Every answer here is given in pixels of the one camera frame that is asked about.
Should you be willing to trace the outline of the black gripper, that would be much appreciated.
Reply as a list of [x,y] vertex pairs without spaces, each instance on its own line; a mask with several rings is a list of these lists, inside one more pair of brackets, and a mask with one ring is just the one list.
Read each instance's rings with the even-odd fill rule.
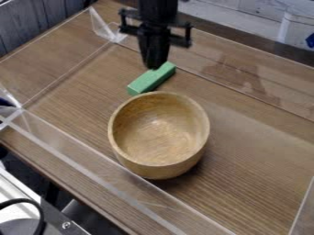
[[138,8],[122,8],[119,16],[120,31],[138,37],[142,61],[148,69],[159,68],[167,61],[170,45],[191,46],[192,26],[178,16],[178,0],[138,0]]

